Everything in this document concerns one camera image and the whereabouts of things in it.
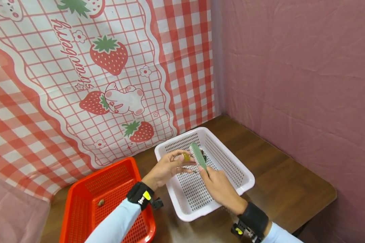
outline black wrist strap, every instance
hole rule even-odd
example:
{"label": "black wrist strap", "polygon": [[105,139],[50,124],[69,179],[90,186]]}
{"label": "black wrist strap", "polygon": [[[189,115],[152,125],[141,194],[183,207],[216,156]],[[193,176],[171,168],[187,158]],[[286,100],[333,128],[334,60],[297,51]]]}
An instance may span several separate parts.
{"label": "black wrist strap", "polygon": [[247,208],[242,215],[238,216],[238,224],[234,224],[231,232],[239,238],[242,237],[245,230],[252,242],[259,243],[264,238],[264,231],[268,225],[269,218],[264,211],[260,210],[252,202],[247,204]]}
{"label": "black wrist strap", "polygon": [[139,204],[142,211],[146,208],[149,202],[154,209],[159,209],[164,205],[160,198],[154,200],[153,196],[154,191],[143,182],[137,182],[127,193],[127,199],[129,202]]}

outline wooden table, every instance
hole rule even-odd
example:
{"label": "wooden table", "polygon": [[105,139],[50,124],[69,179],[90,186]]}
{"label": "wooden table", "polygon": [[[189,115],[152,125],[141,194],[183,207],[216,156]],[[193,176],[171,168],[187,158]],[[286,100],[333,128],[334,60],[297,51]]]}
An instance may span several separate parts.
{"label": "wooden table", "polygon": [[[227,116],[204,123],[220,141],[254,174],[256,183],[244,197],[267,213],[269,218],[294,232],[333,202],[337,193],[331,184],[264,141]],[[143,177],[157,163],[154,148],[134,156]],[[56,243],[69,187],[54,197],[41,243]],[[153,242],[239,242],[230,233],[232,220],[224,209],[187,223],[175,214],[166,187],[157,190],[164,207],[153,211],[156,235]]]}

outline plastic basket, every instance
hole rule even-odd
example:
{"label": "plastic basket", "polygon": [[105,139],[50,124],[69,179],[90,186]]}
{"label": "plastic basket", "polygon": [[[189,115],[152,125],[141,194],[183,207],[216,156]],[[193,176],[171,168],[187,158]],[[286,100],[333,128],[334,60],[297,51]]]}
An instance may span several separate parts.
{"label": "plastic basket", "polygon": [[[208,166],[225,171],[239,195],[254,186],[253,174],[207,128],[199,127],[159,144],[155,148],[156,157],[159,160],[176,149],[189,150],[193,142],[204,151]],[[197,166],[187,168],[198,171]],[[220,207],[209,195],[199,173],[178,174],[166,186],[176,214],[182,221],[190,222]]]}
{"label": "plastic basket", "polygon": [[[134,158],[125,158],[79,180],[69,189],[60,243],[84,243],[96,226],[141,180]],[[139,215],[122,242],[150,242],[156,226],[150,205]]]}

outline strawberry illustration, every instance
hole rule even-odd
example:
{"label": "strawberry illustration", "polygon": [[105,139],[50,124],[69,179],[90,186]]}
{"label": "strawberry illustration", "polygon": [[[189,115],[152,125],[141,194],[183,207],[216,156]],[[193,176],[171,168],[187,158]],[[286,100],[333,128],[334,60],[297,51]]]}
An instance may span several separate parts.
{"label": "strawberry illustration", "polygon": [[78,15],[84,16],[85,18],[94,19],[100,16],[105,7],[105,0],[61,0],[63,5],[57,4],[59,10],[66,10],[69,8],[71,13],[76,11]]}
{"label": "strawberry illustration", "polygon": [[135,143],[141,143],[150,140],[154,136],[154,129],[148,122],[137,122],[122,124],[126,129],[124,136],[130,136],[129,139]]}
{"label": "strawberry illustration", "polygon": [[92,91],[85,99],[80,101],[80,108],[95,115],[103,115],[109,112],[108,103],[104,94],[100,91]]}
{"label": "strawberry illustration", "polygon": [[119,75],[127,63],[127,49],[117,40],[106,35],[97,38],[90,49],[92,60],[112,75]]}

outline checkered fabric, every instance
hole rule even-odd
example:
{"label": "checkered fabric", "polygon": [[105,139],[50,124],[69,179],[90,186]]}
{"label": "checkered fabric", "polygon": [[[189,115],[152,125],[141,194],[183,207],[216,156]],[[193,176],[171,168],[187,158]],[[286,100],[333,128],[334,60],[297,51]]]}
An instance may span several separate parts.
{"label": "checkered fabric", "polygon": [[[87,18],[61,0],[0,5],[0,178],[45,200],[214,116],[209,0],[100,2]],[[127,51],[120,74],[91,57],[103,36]],[[128,110],[81,106],[115,90]],[[154,135],[127,136],[132,122]]]}

